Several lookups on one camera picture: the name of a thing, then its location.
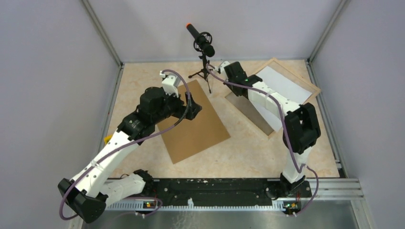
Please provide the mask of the clear acrylic sheet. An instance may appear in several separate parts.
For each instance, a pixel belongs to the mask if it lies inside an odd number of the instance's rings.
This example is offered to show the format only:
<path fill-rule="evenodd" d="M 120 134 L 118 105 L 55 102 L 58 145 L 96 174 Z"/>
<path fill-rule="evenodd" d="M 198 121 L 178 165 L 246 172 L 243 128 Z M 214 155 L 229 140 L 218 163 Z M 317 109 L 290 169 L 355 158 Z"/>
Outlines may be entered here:
<path fill-rule="evenodd" d="M 254 105 L 243 96 L 236 96 L 232 92 L 225 99 L 238 111 L 238 114 L 246 120 L 259 134 L 269 139 L 274 134 L 273 128 L 258 112 Z"/>

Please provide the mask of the brown cardboard backing board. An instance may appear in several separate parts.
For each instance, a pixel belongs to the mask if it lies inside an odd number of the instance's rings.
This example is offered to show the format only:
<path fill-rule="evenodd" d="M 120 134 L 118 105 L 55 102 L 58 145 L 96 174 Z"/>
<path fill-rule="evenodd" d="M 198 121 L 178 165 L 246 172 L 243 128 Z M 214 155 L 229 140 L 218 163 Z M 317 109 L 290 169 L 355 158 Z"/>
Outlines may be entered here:
<path fill-rule="evenodd" d="M 226 127 L 197 80 L 187 83 L 202 110 L 193 120 L 184 119 L 162 134 L 172 163 L 176 164 L 230 138 Z"/>

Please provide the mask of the glossy printed photo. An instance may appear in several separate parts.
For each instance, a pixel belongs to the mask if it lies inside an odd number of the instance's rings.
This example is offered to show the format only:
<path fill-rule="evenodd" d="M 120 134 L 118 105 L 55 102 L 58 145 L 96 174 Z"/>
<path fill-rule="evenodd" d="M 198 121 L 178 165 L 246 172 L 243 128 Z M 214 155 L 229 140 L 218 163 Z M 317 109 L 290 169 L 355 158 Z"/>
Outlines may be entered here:
<path fill-rule="evenodd" d="M 269 66 L 259 71 L 256 76 L 263 81 L 254 84 L 253 87 L 264 91 L 264 93 L 249 90 L 249 101 L 275 132 L 282 128 L 282 123 L 276 103 L 271 98 L 266 97 L 267 94 L 277 99 L 283 110 L 283 115 L 286 115 L 288 111 L 298 109 L 299 104 L 304 104 L 313 95 L 313 92 L 293 81 L 300 82 L 296 76 L 290 80 L 286 74 L 281 74 Z"/>

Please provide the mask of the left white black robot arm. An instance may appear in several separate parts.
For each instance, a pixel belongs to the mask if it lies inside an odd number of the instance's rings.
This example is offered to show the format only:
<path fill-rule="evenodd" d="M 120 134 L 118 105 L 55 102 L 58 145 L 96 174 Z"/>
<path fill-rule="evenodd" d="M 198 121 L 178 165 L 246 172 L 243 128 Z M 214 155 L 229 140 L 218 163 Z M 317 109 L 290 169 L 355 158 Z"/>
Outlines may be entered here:
<path fill-rule="evenodd" d="M 58 184 L 62 196 L 59 217 L 80 217 L 86 223 L 96 221 L 107 207 L 131 195 L 148 197 L 153 192 L 153 177 L 138 169 L 113 183 L 106 183 L 117 166 L 144 141 L 166 133 L 184 119 L 193 120 L 202 110 L 189 88 L 183 101 L 175 89 L 149 87 L 140 96 L 136 109 L 125 116 L 109 142 L 73 178 Z"/>

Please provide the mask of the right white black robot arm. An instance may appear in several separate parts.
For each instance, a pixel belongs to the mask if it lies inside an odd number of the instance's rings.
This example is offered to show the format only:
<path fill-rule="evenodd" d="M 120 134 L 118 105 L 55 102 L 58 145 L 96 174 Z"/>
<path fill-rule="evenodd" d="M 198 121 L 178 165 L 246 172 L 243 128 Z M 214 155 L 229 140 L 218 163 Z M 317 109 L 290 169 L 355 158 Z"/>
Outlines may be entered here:
<path fill-rule="evenodd" d="M 225 75 L 226 85 L 236 96 L 245 97 L 281 121 L 282 140 L 289 155 L 280 175 L 280 191 L 287 197 L 294 196 L 303 188 L 304 167 L 321 135 L 314 105 L 296 102 L 291 93 L 302 90 L 269 66 L 248 76 L 240 62 L 223 62 L 218 71 Z"/>

